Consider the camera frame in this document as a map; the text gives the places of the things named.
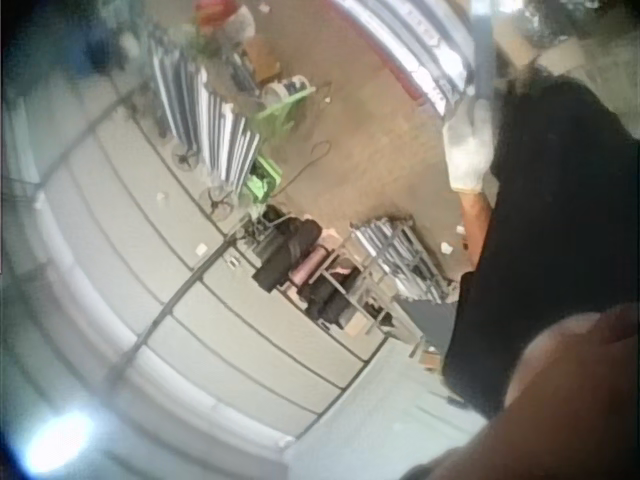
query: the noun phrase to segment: person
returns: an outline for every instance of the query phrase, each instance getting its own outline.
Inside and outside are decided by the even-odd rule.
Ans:
[[[502,113],[495,150],[486,102],[443,131],[474,266],[443,376],[490,422],[405,478],[637,478],[638,142],[569,79]]]
[[[572,334],[637,302],[640,276],[640,148],[616,115],[587,87],[546,77],[507,95],[495,149],[491,114],[466,100],[443,130],[474,271],[461,279],[442,373],[487,419]]]
[[[403,480],[640,478],[638,307],[601,316],[468,445]]]

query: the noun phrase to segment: electrical cable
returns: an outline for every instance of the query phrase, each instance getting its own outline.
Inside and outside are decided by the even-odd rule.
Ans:
[[[287,188],[289,188],[293,182],[295,182],[296,180],[298,180],[300,178],[300,176],[306,172],[310,167],[312,167],[313,165],[315,165],[316,163],[318,163],[320,160],[322,160],[324,157],[326,157],[327,155],[329,155],[329,153],[331,153],[331,149],[333,147],[333,145],[331,144],[331,142],[329,140],[322,140],[320,142],[316,142],[312,147],[311,147],[311,151],[309,152],[310,156],[313,156],[313,154],[318,150],[318,147],[320,147],[320,145],[326,145],[327,149],[326,151],[324,151],[321,155],[318,155],[316,158],[314,158],[313,160],[311,160],[309,163],[307,163],[304,167],[302,167],[300,169],[300,171],[298,173],[296,173],[291,180],[289,180],[282,188],[280,188],[280,190],[278,190],[276,193],[274,193],[273,195],[271,195],[271,198],[276,198],[277,196],[281,195],[282,193],[285,192],[285,190],[287,190]]]

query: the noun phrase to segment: white glove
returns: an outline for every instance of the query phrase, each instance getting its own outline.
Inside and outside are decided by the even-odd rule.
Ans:
[[[470,97],[462,101],[442,135],[451,189],[478,193],[493,160],[493,128],[489,102],[477,100],[470,115],[471,102]]]

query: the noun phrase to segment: black shirt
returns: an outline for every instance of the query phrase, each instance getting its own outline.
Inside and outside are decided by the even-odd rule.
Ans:
[[[638,300],[638,154],[618,118],[572,81],[507,103],[492,167],[500,190],[443,367],[487,418],[543,330]]]

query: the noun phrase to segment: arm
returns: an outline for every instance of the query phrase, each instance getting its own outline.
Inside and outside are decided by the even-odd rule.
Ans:
[[[462,222],[467,231],[469,257],[473,268],[476,268],[489,229],[491,205],[484,193],[458,193],[462,207]]]
[[[445,124],[442,134],[451,189],[460,195],[462,219],[475,268],[489,228],[491,205],[482,181],[493,160],[491,107],[486,100],[465,99]]]

